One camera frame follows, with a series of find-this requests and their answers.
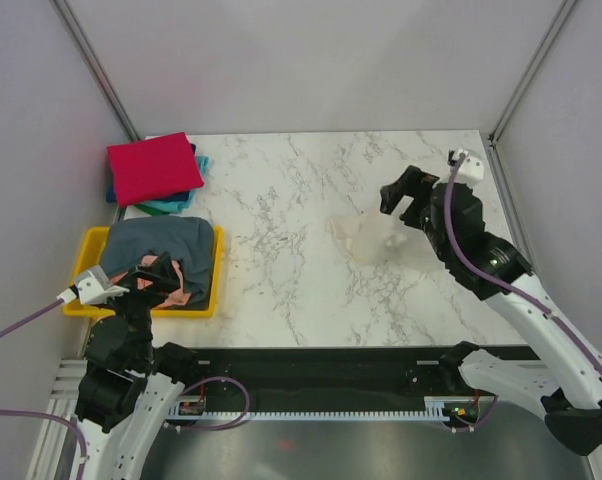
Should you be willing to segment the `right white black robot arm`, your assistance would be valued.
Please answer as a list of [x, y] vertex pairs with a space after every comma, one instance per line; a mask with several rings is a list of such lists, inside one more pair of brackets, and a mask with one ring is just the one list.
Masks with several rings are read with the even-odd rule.
[[391, 214], [411, 198], [401, 222], [425, 234], [436, 257], [464, 288], [501, 315], [545, 365], [533, 374], [487, 350], [461, 342], [439, 368], [448, 392], [489, 392], [539, 417], [571, 452], [602, 447], [602, 354], [550, 299], [531, 264], [507, 240], [490, 233], [473, 186], [480, 175], [448, 180], [408, 167], [380, 190], [380, 211]]

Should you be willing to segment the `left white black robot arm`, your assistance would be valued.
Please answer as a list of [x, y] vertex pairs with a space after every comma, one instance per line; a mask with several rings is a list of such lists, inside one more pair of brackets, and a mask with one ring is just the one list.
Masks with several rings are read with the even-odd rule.
[[168, 253], [129, 269], [117, 282], [95, 265], [72, 281], [64, 302], [107, 307], [84, 351], [86, 371], [75, 407], [80, 479], [137, 479], [170, 406], [200, 382], [195, 354], [153, 346], [152, 308], [181, 281]]

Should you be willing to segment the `cream white t shirt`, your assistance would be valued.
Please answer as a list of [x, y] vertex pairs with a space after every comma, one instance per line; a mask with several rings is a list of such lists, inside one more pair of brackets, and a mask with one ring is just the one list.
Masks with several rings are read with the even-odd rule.
[[327, 228], [345, 255], [365, 265], [388, 260], [408, 241], [398, 219], [378, 210], [334, 215]]

